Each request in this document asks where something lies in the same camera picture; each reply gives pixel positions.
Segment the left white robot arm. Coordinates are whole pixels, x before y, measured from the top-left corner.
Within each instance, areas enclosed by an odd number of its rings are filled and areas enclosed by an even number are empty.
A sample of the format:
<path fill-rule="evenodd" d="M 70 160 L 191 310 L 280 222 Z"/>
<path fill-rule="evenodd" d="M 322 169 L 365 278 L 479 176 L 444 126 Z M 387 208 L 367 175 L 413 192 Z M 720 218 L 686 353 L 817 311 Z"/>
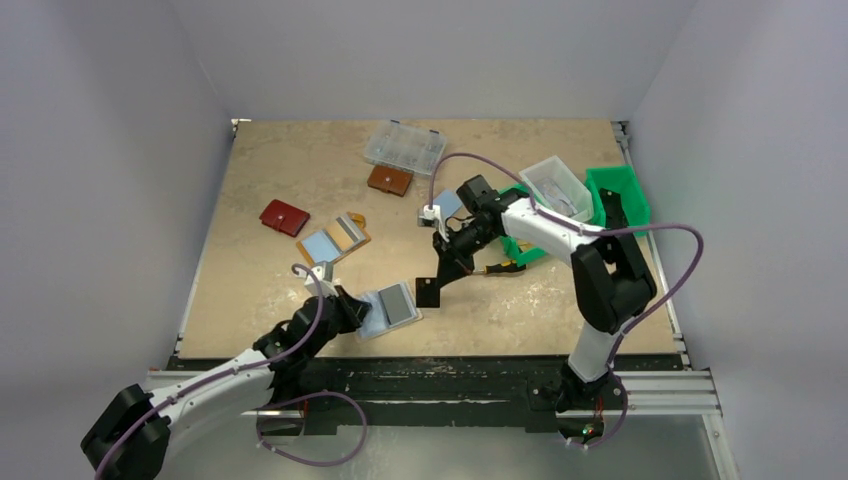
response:
<path fill-rule="evenodd" d="M 153 479 L 221 420 L 289 406 L 306 411 L 323 395 L 301 385 L 308 363 L 330 340 L 359 329 L 372 310 L 337 286 L 216 368 L 153 391 L 138 384 L 120 390 L 81 441 L 96 478 Z"/>

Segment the black credit card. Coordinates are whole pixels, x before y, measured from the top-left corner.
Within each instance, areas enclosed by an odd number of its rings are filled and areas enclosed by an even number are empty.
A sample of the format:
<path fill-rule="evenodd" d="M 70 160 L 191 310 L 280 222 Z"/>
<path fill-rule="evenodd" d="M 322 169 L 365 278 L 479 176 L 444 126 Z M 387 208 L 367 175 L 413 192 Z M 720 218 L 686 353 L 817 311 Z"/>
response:
<path fill-rule="evenodd" d="M 419 309 L 435 309 L 441 305 L 441 288 L 435 277 L 415 278 L 415 305 Z"/>

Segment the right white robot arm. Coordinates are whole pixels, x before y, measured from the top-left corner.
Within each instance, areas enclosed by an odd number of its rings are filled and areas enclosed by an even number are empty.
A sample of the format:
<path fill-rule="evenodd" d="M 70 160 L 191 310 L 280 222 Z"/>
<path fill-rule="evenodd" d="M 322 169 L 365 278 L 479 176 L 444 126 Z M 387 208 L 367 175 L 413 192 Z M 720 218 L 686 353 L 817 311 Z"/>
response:
<path fill-rule="evenodd" d="M 456 191 L 470 218 L 454 230 L 428 202 L 420 220 L 434 228 L 436 274 L 416 281 L 420 308 L 437 308 L 446 285 L 471 275 L 474 256 L 499 237 L 522 240 L 571 269 L 584 324 L 560 373 L 558 408 L 594 399 L 612 379 L 612 364 L 626 327 L 646 312 L 657 286 L 637 240 L 577 222 L 538 204 L 520 188 L 497 191 L 477 175 Z"/>

